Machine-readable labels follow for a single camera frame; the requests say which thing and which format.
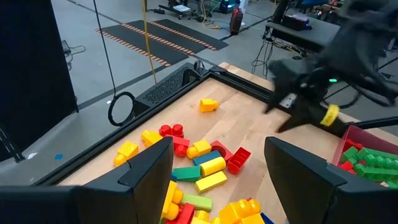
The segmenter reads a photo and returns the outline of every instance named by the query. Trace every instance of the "yellow cable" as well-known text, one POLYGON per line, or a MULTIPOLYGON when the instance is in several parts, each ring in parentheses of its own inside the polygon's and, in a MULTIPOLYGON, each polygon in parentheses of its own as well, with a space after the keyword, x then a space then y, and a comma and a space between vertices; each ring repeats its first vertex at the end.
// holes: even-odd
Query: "yellow cable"
POLYGON ((154 69, 154 64, 152 63, 152 54, 150 53, 150 49, 149 49, 149 40, 148 40, 148 26, 147 26, 147 11, 145 10, 146 6, 145 6, 145 0, 142 0, 142 12, 144 13, 144 31, 145 31, 145 44, 147 46, 147 52, 149 54, 149 62, 150 62, 150 68, 152 69, 152 74, 154 75, 154 80, 155 80, 155 84, 157 83, 156 80, 156 73, 155 73, 155 69, 154 69))

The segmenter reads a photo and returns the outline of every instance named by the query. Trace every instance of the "wooden surface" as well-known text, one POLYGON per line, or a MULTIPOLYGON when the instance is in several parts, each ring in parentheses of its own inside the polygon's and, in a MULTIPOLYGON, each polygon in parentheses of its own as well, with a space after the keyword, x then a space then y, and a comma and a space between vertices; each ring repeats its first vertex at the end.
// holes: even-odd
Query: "wooden surface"
MULTIPOLYGON (((220 66, 268 89, 273 89, 270 82, 244 70, 227 63, 222 63, 220 66)), ((237 150, 238 147, 244 147, 252 153, 239 175, 231 175, 227 170, 224 170, 228 178, 227 182, 201 194, 213 199, 211 217, 218 216, 218 211, 229 202, 252 197, 260 201, 262 211, 275 223, 283 223, 286 216, 267 172, 264 158, 265 138, 277 136, 328 161, 333 158, 339 139, 310 125, 277 134, 274 130, 289 116, 279 110, 263 114, 264 108, 263 102, 216 80, 207 79, 200 86, 77 170, 62 181, 60 185, 83 185, 107 173, 114 168, 113 159, 116 156, 116 151, 125 141, 129 140, 138 144, 139 150, 142 151, 145 147, 140 136, 144 130, 157 131, 163 124, 179 123, 183 125, 185 136, 191 142, 201 139, 207 139, 209 142, 219 140, 232 152, 237 150), (213 113, 201 113, 198 108, 201 98, 218 100, 220 107, 213 113)), ((341 117, 347 121, 353 120, 346 115, 341 115, 341 117)), ((371 132, 398 144, 398 138, 394 135, 379 129, 371 130, 371 132)), ((174 157, 173 167, 183 166, 192 166, 192 161, 188 158, 174 157)), ((198 194, 194 184, 178 182, 178 187, 185 193, 198 194)))

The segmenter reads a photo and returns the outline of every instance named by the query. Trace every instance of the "red object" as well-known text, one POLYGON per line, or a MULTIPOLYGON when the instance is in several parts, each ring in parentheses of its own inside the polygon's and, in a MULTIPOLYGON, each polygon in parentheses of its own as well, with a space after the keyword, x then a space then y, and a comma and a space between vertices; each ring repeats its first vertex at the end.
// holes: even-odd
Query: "red object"
POLYGON ((351 139, 347 139, 346 143, 344 144, 343 152, 347 151, 347 149, 351 148, 354 146, 357 150, 361 150, 363 148, 363 145, 360 143, 356 143, 351 139))
POLYGON ((159 134, 164 137, 166 134, 172 134, 172 127, 169 125, 162 125, 159 129, 159 134))
POLYGON ((244 163, 249 159, 249 156, 251 153, 244 148, 240 147, 235 154, 232 156, 232 158, 229 159, 227 163, 228 171, 234 175, 238 174, 244 163))
POLYGON ((181 124, 175 124, 172 129, 172 135, 180 138, 184 138, 183 127, 181 124))
POLYGON ((195 207, 190 203, 185 203, 184 208, 176 222, 176 224, 190 224, 195 207))
POLYGON ((189 146, 189 140, 166 134, 165 137, 173 137, 174 154, 178 157, 185 157, 189 146))
POLYGON ((213 141, 211 145, 211 150, 217 150, 221 156, 224 158, 225 162, 228 162, 229 159, 233 156, 233 154, 219 141, 213 141))
POLYGON ((346 161, 345 163, 340 164, 338 167, 342 168, 343 170, 349 171, 354 168, 354 165, 349 161, 346 161))
POLYGON ((351 125, 341 138, 335 151, 335 155, 333 156, 333 160, 331 161, 331 163, 335 166, 339 164, 340 157, 342 153, 345 152, 345 145, 349 139, 353 142, 360 143, 366 148, 398 155, 398 146, 378 138, 371 133, 358 128, 357 126, 351 125))

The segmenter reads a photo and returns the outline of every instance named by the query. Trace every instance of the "concrete floor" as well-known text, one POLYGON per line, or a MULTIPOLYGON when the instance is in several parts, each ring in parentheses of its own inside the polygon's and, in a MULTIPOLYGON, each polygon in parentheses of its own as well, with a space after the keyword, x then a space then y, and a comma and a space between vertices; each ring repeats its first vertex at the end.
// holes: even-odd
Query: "concrete floor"
MULTIPOLYGON (((78 104, 83 108, 80 113, 71 114, 54 127, 45 136, 35 142, 24 151, 26 157, 35 154, 31 159, 16 164, 12 159, 0 163, 0 185, 29 185, 49 172, 75 157, 94 143, 103 139, 116 130, 108 121, 108 101, 112 99, 112 83, 109 76, 106 57, 104 54, 101 37, 95 32, 98 28, 96 16, 93 12, 92 0, 52 0, 53 9, 57 19, 61 39, 65 39, 69 46, 84 45, 86 52, 74 55, 72 70, 73 88, 78 98, 78 104), (62 154, 62 159, 55 159, 55 155, 62 154)), ((166 0, 153 0, 148 2, 148 8, 157 8, 158 4, 167 4, 166 0)), ((122 22, 131 22, 142 19, 141 4, 138 2, 118 0, 97 0, 98 10, 103 27, 117 25, 122 22)), ((237 36, 225 40, 228 47, 219 50, 203 50, 197 56, 213 64, 228 62, 239 68, 251 71, 251 62, 256 57, 261 46, 261 35, 264 32, 265 22, 263 18, 270 16, 275 6, 268 0, 259 0, 249 3, 244 21, 246 26, 252 28, 245 30, 237 36)), ((214 20, 229 22, 230 14, 214 13, 214 20)), ((178 20, 175 14, 166 12, 165 15, 148 13, 149 21, 170 19, 217 39, 229 36, 227 30, 211 30, 200 23, 187 20, 178 20)), ((150 65, 147 57, 126 48, 115 41, 105 39, 109 57, 113 69, 116 86, 123 87, 123 91, 130 91, 133 95, 139 95, 154 85, 150 73, 150 65)), ((272 59, 291 58, 292 53, 274 48, 272 59)), ((196 58, 190 57, 176 65, 167 67, 157 72, 160 80, 173 72, 186 62, 193 63, 196 58)), ((160 64, 154 62, 154 66, 160 69, 160 64)), ((212 65, 205 63, 206 68, 212 65)), ((397 65, 390 65, 384 71, 394 73, 397 65)), ((262 76, 262 67, 258 67, 255 75, 262 76)), ((330 99, 334 103, 344 103, 353 95, 353 90, 347 89, 330 99)), ((123 120, 131 109, 131 102, 122 99, 114 110, 116 121, 123 120)), ((397 114, 396 108, 381 108, 362 98, 352 108, 343 111, 358 119, 373 119, 397 114)), ((398 134, 396 127, 385 128, 393 134, 398 134)))

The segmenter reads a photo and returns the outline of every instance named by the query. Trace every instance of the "orange and black striped tape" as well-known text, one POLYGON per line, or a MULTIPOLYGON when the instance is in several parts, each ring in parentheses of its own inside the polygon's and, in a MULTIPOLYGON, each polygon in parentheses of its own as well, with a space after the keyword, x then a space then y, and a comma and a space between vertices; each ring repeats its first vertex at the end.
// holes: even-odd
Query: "orange and black striped tape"
POLYGON ((178 34, 178 35, 180 35, 180 36, 182 36, 182 37, 185 37, 185 38, 190 39, 190 40, 192 40, 192 41, 195 41, 195 42, 197 42, 197 43, 199 43, 199 44, 202 44, 202 45, 204 45, 205 47, 207 47, 207 48, 210 49, 210 50, 217 50, 215 47, 211 46, 210 44, 207 44, 206 42, 201 41, 201 40, 198 40, 198 39, 196 39, 196 38, 194 38, 194 37, 191 37, 191 36, 189 36, 189 35, 187 35, 187 34, 183 34, 183 33, 179 32, 179 31, 177 31, 177 30, 173 30, 173 29, 171 29, 171 28, 168 28, 167 26, 163 26, 162 24, 158 24, 158 23, 156 23, 156 22, 150 22, 150 23, 153 24, 153 25, 155 25, 155 26, 158 26, 158 27, 160 27, 160 28, 163 28, 163 29, 165 29, 165 30, 168 30, 168 31, 170 31, 170 32, 173 32, 174 34, 178 34))
MULTIPOLYGON (((133 26, 130 26, 129 24, 122 24, 122 26, 124 26, 125 28, 128 28, 128 29, 131 29, 131 30, 133 30, 134 32, 137 32, 137 33, 139 33, 139 34, 145 35, 145 31, 140 30, 140 29, 138 29, 138 28, 135 28, 135 27, 133 27, 133 26)), ((162 44, 166 44, 166 45, 168 45, 168 46, 170 46, 170 47, 173 47, 173 48, 175 48, 175 49, 177 49, 177 50, 180 50, 180 51, 182 51, 183 53, 186 53, 186 54, 189 54, 189 55, 193 55, 193 54, 194 54, 191 50, 188 50, 188 49, 186 49, 186 48, 183 48, 183 47, 181 47, 181 46, 179 46, 179 45, 177 45, 177 44, 171 43, 170 41, 167 41, 167 40, 165 40, 165 39, 162 39, 162 38, 160 38, 160 37, 157 37, 156 35, 153 35, 153 34, 148 33, 148 37, 151 38, 151 39, 154 39, 154 40, 156 40, 156 41, 159 41, 159 42, 161 42, 162 44)))
MULTIPOLYGON (((107 38, 109 38, 109 39, 112 39, 112 40, 116 41, 116 42, 119 43, 119 44, 125 45, 126 47, 130 48, 131 50, 135 50, 136 52, 142 54, 143 56, 149 57, 148 52, 146 52, 145 50, 142 50, 142 49, 140 49, 140 48, 138 48, 138 47, 136 47, 136 46, 134 46, 134 45, 132 45, 132 44, 130 44, 130 43, 127 43, 126 41, 124 41, 124 40, 122 40, 122 39, 120 39, 120 38, 118 38, 118 37, 115 37, 115 36, 113 36, 113 35, 111 35, 111 34, 105 32, 105 31, 102 31, 102 35, 104 35, 105 37, 107 37, 107 38)), ((152 55, 152 54, 150 55, 150 58, 151 58, 152 60, 156 61, 156 62, 161 63, 162 65, 171 66, 170 63, 168 63, 168 62, 166 62, 165 60, 162 60, 162 59, 160 59, 160 58, 158 58, 158 57, 155 57, 155 56, 152 55)))

